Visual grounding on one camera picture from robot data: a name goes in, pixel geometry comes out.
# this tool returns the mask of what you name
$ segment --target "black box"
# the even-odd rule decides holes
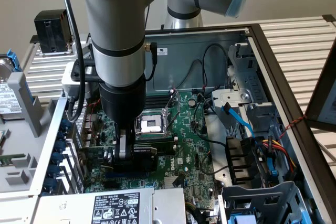
[[[34,19],[38,40],[44,54],[68,51],[71,33],[67,11],[43,10]]]

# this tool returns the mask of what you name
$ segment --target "motherboard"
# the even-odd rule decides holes
[[[91,129],[91,134],[86,136],[88,141],[84,143],[86,147],[83,149],[88,167],[86,193],[151,187],[155,189],[182,187],[186,200],[200,208],[214,208],[217,199],[214,177],[200,171],[201,160],[208,153],[209,144],[197,136],[193,125],[195,124],[202,136],[207,136],[204,112],[198,109],[193,121],[197,95],[191,92],[181,92],[179,95],[179,114],[173,120],[169,132],[167,131],[161,137],[164,141],[172,140],[172,143],[167,142],[171,144],[173,152],[159,155],[155,172],[142,174],[116,174],[112,167],[101,165],[107,150],[113,148],[115,129],[114,122],[104,114],[99,104],[93,104],[96,106],[92,108],[92,114],[87,115],[88,119],[91,118],[90,125],[87,125],[87,129]],[[176,110],[176,106],[170,108],[169,115],[175,115]],[[144,110],[142,115],[151,111]],[[147,119],[156,118],[157,121],[157,129],[152,130],[160,130],[158,117],[149,116],[147,115]],[[154,125],[154,122],[148,121],[146,125]],[[209,173],[213,172],[210,160],[206,160],[202,168]]]

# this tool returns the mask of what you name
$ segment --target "robotic arm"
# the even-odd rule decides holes
[[[96,70],[104,81],[99,84],[101,103],[117,125],[114,165],[124,170],[137,163],[134,120],[145,105],[145,49],[150,47],[145,43],[144,11],[152,1],[86,0]],[[201,26],[201,8],[237,16],[244,2],[168,0],[166,28]]]

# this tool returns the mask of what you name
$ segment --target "green circuit board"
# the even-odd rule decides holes
[[[156,172],[134,177],[116,178],[111,172],[100,167],[97,156],[102,154],[104,147],[112,144],[114,127],[113,122],[104,115],[102,110],[99,110],[97,114],[102,123],[98,128],[98,132],[100,134],[105,132],[106,141],[101,143],[100,147],[93,143],[90,148],[86,149],[92,170],[88,173],[85,192],[94,193],[107,190],[150,187],[155,189],[173,188],[172,182],[182,173],[185,175],[184,184],[182,185],[185,199],[195,202],[201,208],[214,208],[217,196],[214,177],[203,174],[199,168],[195,167],[196,154],[198,154],[199,163],[201,163],[203,157],[209,151],[209,144],[201,140],[191,128],[195,108],[188,106],[189,99],[197,101],[197,96],[192,95],[190,92],[180,93],[180,114],[177,116],[171,130],[178,137],[175,155],[159,156]],[[171,113],[174,114],[175,110],[176,108],[173,108]],[[203,111],[201,109],[197,111],[196,121],[200,131],[203,124]],[[208,160],[204,163],[203,168],[208,172],[213,171],[212,164]],[[214,191],[212,197],[209,196],[210,188]]]

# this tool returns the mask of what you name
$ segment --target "beige wall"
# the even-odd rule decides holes
[[[71,0],[80,32],[88,32],[85,0]],[[164,23],[167,0],[156,0],[151,6],[148,28],[159,28]],[[40,10],[64,8],[63,0],[0,0],[0,52],[12,48],[22,57],[29,40],[35,34],[34,18]],[[333,14],[336,0],[247,0],[238,19],[203,13],[205,24]]]

